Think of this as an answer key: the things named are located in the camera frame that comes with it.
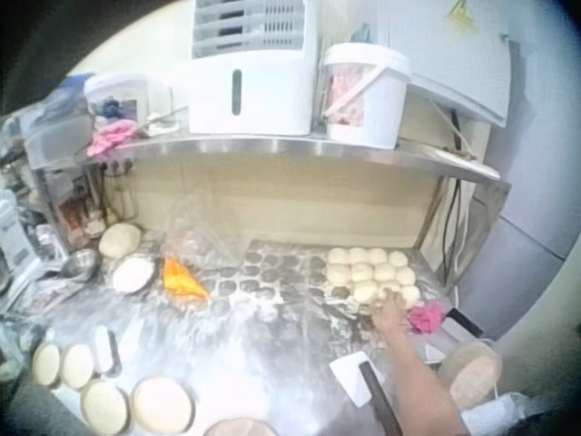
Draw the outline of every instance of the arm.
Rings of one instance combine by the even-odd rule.
[[[468,434],[449,392],[409,343],[405,320],[401,296],[394,292],[374,308],[373,322],[389,348],[404,435]]]

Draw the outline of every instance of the air cooler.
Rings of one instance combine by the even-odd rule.
[[[310,132],[316,0],[195,0],[193,134]]]

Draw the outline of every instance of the orange plastic bag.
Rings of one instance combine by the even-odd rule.
[[[168,257],[163,266],[163,285],[175,296],[208,298],[208,292],[202,285],[172,257]]]

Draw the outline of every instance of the air cooler vent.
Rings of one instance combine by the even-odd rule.
[[[303,0],[195,0],[194,59],[248,50],[301,50]]]

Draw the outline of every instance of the bucket handle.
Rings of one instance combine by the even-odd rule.
[[[332,104],[325,112],[323,116],[328,118],[339,111],[345,104],[349,103],[355,97],[357,97],[365,88],[372,84],[386,69],[385,65],[377,65],[373,70],[366,74],[358,83],[348,90],[347,93],[342,95],[339,100]]]

